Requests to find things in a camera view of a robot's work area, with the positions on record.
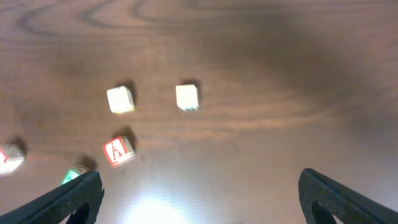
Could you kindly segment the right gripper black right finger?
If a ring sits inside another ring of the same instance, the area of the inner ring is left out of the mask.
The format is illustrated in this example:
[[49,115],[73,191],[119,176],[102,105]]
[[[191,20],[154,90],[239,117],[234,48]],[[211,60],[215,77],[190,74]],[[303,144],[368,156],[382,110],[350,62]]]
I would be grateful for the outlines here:
[[313,170],[298,180],[300,206],[307,223],[397,223],[397,212]]

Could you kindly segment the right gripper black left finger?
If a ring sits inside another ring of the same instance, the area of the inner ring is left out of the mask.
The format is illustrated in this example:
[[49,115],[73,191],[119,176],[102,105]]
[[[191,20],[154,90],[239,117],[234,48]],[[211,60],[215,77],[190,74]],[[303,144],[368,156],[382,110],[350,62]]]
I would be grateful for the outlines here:
[[100,173],[86,172],[1,216],[1,223],[94,224],[104,196]]

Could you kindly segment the red letter A block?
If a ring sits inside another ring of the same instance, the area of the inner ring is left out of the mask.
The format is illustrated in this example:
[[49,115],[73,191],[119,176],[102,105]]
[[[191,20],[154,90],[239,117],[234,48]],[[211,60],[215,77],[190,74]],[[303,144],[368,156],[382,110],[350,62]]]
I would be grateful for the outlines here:
[[126,136],[116,136],[103,145],[103,152],[112,168],[122,166],[136,156]]

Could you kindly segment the red letter I block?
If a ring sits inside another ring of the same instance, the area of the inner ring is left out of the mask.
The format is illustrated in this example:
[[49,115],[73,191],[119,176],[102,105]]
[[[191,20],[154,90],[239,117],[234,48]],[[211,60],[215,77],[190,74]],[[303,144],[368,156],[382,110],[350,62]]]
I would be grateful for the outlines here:
[[1,144],[1,175],[16,171],[25,161],[25,154],[16,144]]

